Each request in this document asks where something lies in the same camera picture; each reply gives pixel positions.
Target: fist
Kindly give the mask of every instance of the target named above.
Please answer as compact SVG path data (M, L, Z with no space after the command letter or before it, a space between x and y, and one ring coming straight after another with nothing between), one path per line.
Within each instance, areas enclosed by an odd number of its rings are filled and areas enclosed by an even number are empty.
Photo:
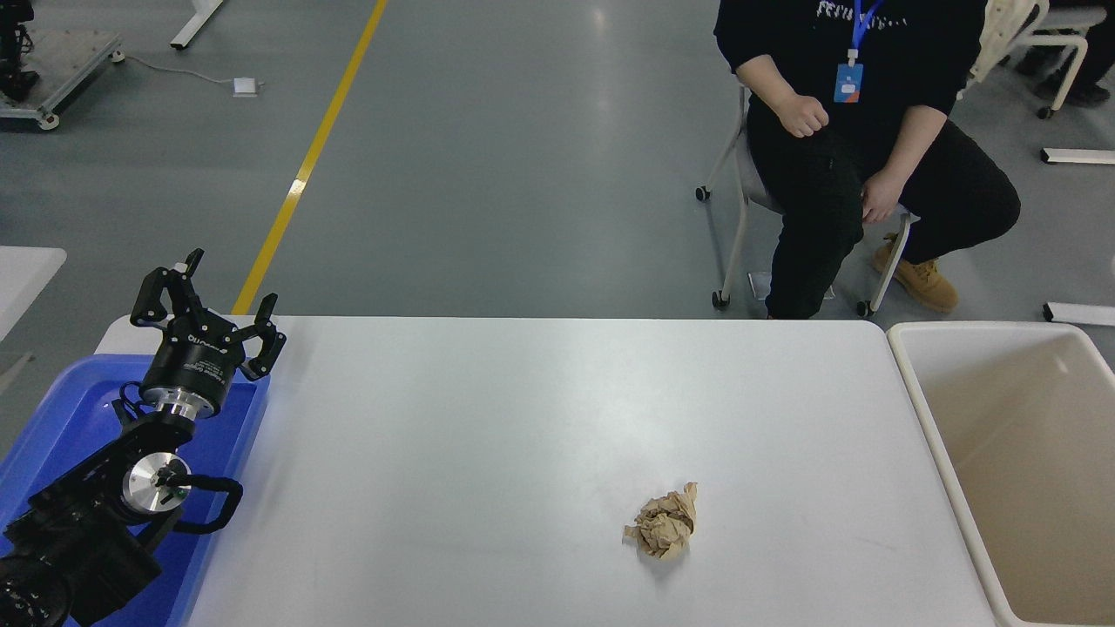
M783 128L797 138L811 137L828 125L828 114L813 96L794 94L773 108Z

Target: lanyard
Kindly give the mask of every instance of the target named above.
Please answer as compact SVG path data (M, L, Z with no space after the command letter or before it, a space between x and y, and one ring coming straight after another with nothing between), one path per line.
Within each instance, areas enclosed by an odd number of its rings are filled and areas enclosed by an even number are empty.
M852 26L852 47L847 49L847 65L850 67L855 66L855 59L860 58L860 44L863 44L863 37L867 35L867 30L871 28L871 20L875 18L875 11L883 6L885 0L875 0L874 6L867 9L867 13L863 13L862 0L855 0L855 20Z

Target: black sweatshirt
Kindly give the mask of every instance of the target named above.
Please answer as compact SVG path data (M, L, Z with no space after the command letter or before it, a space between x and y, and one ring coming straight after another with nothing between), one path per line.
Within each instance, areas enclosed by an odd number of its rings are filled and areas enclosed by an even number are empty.
M866 12L874 0L862 0ZM837 104L836 66L847 64L853 0L720 0L716 35L733 71L770 55L787 83L834 122L898 123L906 107L946 115L979 55L986 0L885 0L860 46L860 102Z

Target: chair leg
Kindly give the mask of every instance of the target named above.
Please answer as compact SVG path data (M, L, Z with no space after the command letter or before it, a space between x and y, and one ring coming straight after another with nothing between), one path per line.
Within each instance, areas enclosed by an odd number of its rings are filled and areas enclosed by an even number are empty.
M898 270L899 261L902 259L902 251L905 250L905 242L910 239L910 222L912 218L908 212L902 212L901 225L899 226L898 238L894 240L894 247L891 249L891 258L886 261L886 269L883 271L883 276L879 281L879 289L875 291L875 298L870 302L862 301L856 306L856 311L861 318L871 318L879 311L879 308L883 306L883 297L886 296L886 288L891 284L891 279L894 278L894 271Z
M1068 90L1073 87L1073 83L1076 80L1076 75L1080 71L1080 66L1084 65L1085 55L1088 54L1088 40L1079 35L1035 35L1019 38L1019 42L1024 46L1064 46L1075 49L1073 54L1073 62L1069 64L1068 70L1065 73L1065 77L1060 83L1060 88L1057 90L1057 95L1053 99L1053 104L1038 109L1038 117L1041 119L1048 119L1065 105L1065 98L1068 97Z
M724 271L724 287L719 291L712 292L712 307L723 309L731 301L731 286L736 281L739 262L744 252L744 235L747 233L747 209L750 201L744 194L743 182L739 181L739 173L736 173L736 190L739 194L739 224L736 225L736 239L731 242L731 254L728 257L728 266Z
M724 168L724 164L728 161L728 155L730 155L731 151L736 148L736 143L739 141L739 132L743 129L743 124L744 110L740 108L736 112L736 124L731 127L731 136L728 137L728 143L724 146L724 149L720 151L720 157L716 160L712 173L708 175L708 181L704 185L697 187L697 200L705 202L712 195L712 192L710 191L712 189L712 184L716 183L716 177L720 174L720 170Z

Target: id badge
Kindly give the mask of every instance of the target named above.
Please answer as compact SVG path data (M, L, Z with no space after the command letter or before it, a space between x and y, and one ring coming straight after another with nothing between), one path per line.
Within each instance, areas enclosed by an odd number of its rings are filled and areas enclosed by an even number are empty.
M847 64L836 66L836 94L834 103L853 104L860 102L860 90L863 88L863 65Z

